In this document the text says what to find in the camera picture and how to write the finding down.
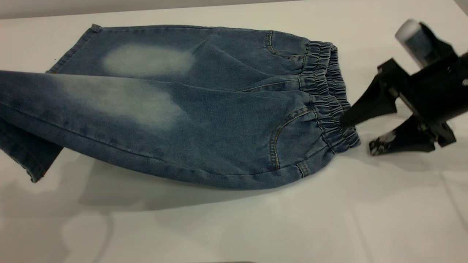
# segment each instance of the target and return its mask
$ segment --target faded denim area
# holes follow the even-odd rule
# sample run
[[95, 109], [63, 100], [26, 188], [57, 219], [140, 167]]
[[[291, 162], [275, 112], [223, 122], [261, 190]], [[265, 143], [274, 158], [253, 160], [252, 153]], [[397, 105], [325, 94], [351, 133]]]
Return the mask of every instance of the faded denim area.
[[63, 146], [170, 179], [265, 189], [358, 145], [339, 128], [347, 107], [331, 43], [93, 25], [48, 73], [0, 71], [0, 147], [33, 182]]

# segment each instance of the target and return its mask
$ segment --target pocket stitching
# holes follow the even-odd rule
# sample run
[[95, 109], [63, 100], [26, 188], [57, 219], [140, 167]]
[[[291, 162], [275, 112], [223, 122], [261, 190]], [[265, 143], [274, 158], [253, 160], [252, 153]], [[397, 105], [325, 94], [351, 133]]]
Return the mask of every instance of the pocket stitching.
[[286, 127], [288, 124], [290, 124], [292, 121], [294, 121], [295, 119], [299, 118], [300, 116], [306, 115], [307, 113], [310, 113], [310, 112], [313, 112], [313, 110], [307, 107], [294, 111], [293, 113], [285, 117], [284, 118], [285, 121], [271, 134], [269, 150], [270, 150], [270, 162], [271, 162], [273, 171], [280, 169], [276, 144], [278, 142], [278, 138], [281, 133], [281, 130], [284, 127]]
[[273, 32], [274, 32], [273, 30], [268, 31], [267, 34], [266, 34], [266, 38], [265, 38], [265, 47], [271, 54], [276, 55], [276, 56], [280, 56], [280, 57], [284, 57], [284, 58], [302, 57], [302, 55], [285, 55], [285, 54], [282, 54], [282, 53], [276, 51], [273, 48], [273, 45], [271, 43], [271, 40], [273, 38]]

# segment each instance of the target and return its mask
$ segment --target white table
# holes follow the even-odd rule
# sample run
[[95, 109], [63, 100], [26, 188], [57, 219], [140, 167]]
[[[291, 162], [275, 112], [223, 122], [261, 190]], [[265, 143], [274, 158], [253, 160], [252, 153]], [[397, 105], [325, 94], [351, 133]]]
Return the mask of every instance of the white table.
[[[0, 20], [0, 69], [44, 72], [92, 23], [274, 29], [337, 45], [354, 103], [387, 59], [417, 70], [394, 39], [411, 17], [468, 47], [452, 0], [308, 0]], [[366, 142], [409, 116], [401, 108], [360, 125], [361, 147], [274, 190], [177, 183], [67, 149], [32, 184], [1, 153], [0, 262], [468, 262], [468, 116], [451, 122], [456, 144], [369, 157]]]

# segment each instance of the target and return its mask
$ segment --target seam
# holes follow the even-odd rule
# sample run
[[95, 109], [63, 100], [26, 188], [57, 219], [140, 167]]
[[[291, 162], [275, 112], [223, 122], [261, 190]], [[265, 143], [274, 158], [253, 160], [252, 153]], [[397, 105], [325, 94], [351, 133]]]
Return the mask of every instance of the seam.
[[317, 111], [316, 111], [313, 107], [311, 107], [311, 110], [314, 112], [315, 117], [316, 117], [316, 119], [317, 119], [317, 124], [318, 124], [320, 130], [322, 131], [321, 137], [322, 137], [323, 141], [325, 141], [325, 143], [326, 143], [327, 146], [330, 148], [330, 150], [333, 152], [333, 154], [336, 155], [336, 152], [333, 150], [333, 148], [331, 147], [330, 143], [328, 143], [328, 140], [325, 139], [325, 130], [324, 130], [323, 127], [322, 127], [321, 120], [320, 120], [320, 118], [319, 118], [319, 116], [318, 116], [318, 114], [317, 114]]
[[266, 87], [266, 86], [271, 86], [271, 85], [276, 85], [276, 84], [282, 84], [282, 83], [288, 83], [288, 82], [294, 82], [294, 81], [297, 81], [297, 80], [285, 80], [285, 81], [281, 81], [281, 82], [275, 82], [275, 83], [270, 83], [270, 84], [261, 85], [261, 86], [254, 87], [254, 88], [248, 88], [248, 89], [245, 89], [245, 90], [239, 90], [239, 91], [236, 91], [236, 92], [249, 92], [249, 91], [252, 91], [252, 90], [254, 90], [254, 89], [263, 88], [263, 87]]
[[276, 145], [277, 145], [278, 137], [281, 133], [281, 130], [284, 127], [286, 127], [288, 124], [290, 124], [293, 120], [309, 112], [311, 112], [311, 109], [309, 108], [301, 108], [299, 110], [294, 111], [293, 113], [289, 114], [286, 118], [284, 118], [285, 122], [279, 126], [279, 128], [276, 130], [276, 133], [275, 132], [272, 133], [270, 137], [269, 148], [270, 148], [270, 161], [271, 161], [273, 171], [280, 169]]
[[299, 80], [299, 90], [300, 91], [303, 91], [302, 90], [302, 84], [300, 82], [300, 77], [301, 75], [304, 73], [304, 68], [306, 66], [306, 57], [307, 57], [307, 54], [309, 53], [309, 47], [310, 47], [310, 41], [307, 43], [307, 47], [306, 47], [306, 52], [304, 53], [304, 57], [302, 58], [302, 71], [301, 73], [298, 74], [298, 80]]
[[299, 171], [300, 171], [300, 173], [301, 173], [301, 175], [302, 175], [301, 178], [306, 177], [306, 176], [304, 175], [304, 172], [303, 172], [302, 169], [300, 168], [299, 164], [296, 164], [296, 166], [297, 166], [297, 168], [299, 169]]
[[204, 26], [187, 26], [187, 25], [153, 25], [153, 26], [134, 26], [134, 27], [105, 27], [102, 28], [107, 32], [116, 31], [143, 31], [146, 29], [165, 29], [165, 28], [179, 28], [179, 29], [237, 29], [245, 31], [262, 31], [258, 29], [245, 29], [245, 28], [230, 28], [230, 27], [204, 27]]
[[309, 168], [307, 168], [307, 165], [305, 163], [302, 163], [302, 166], [306, 169], [307, 175], [310, 175]]
[[75, 50], [72, 54], [70, 54], [69, 56], [67, 56], [67, 58], [65, 59], [65, 61], [63, 62], [63, 64], [60, 65], [60, 67], [58, 67], [58, 69], [54, 70], [54, 71], [52, 72], [52, 74], [56, 74], [57, 71], [59, 71], [61, 68], [63, 68], [63, 67], [70, 61], [70, 59], [73, 58], [73, 56], [76, 54], [76, 52], [78, 52], [80, 49], [82, 49], [82, 47], [83, 47], [84, 45], [86, 45], [96, 34], [97, 34], [97, 32], [93, 32], [92, 36], [90, 36], [77, 50]]
[[7, 137], [8, 139], [14, 141], [14, 142], [19, 146], [19, 148], [20, 148], [25, 154], [27, 154], [27, 156], [30, 157], [31, 160], [33, 160], [33, 161], [37, 164], [37, 166], [39, 166], [39, 168], [41, 169], [41, 174], [42, 174], [42, 176], [44, 176], [44, 168], [42, 167], [42, 165], [40, 164], [40, 162], [34, 157], [33, 154], [31, 154], [28, 150], [26, 150], [26, 148], [25, 148], [22, 144], [18, 143], [17, 140], [15, 140], [13, 137], [9, 136], [6, 132], [0, 130], [0, 133], [3, 134], [3, 135], [5, 135], [5, 137]]
[[273, 45], [271, 44], [271, 39], [273, 38], [273, 30], [269, 30], [266, 34], [266, 38], [265, 38], [265, 46], [266, 48], [268, 49], [268, 51], [273, 54], [273, 55], [277, 55], [277, 56], [280, 56], [280, 57], [284, 57], [284, 58], [294, 58], [294, 57], [301, 57], [302, 55], [285, 55], [285, 54], [282, 54], [278, 51], [276, 51], [274, 48], [273, 48]]

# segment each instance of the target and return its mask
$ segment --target blue denim jeans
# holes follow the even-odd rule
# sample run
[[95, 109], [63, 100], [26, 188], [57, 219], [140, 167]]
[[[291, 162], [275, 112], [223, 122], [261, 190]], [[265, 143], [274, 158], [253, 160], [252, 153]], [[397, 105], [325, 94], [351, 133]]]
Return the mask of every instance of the blue denim jeans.
[[33, 182], [62, 147], [139, 172], [278, 187], [359, 144], [332, 43], [277, 31], [93, 25], [47, 73], [0, 71], [0, 147]]

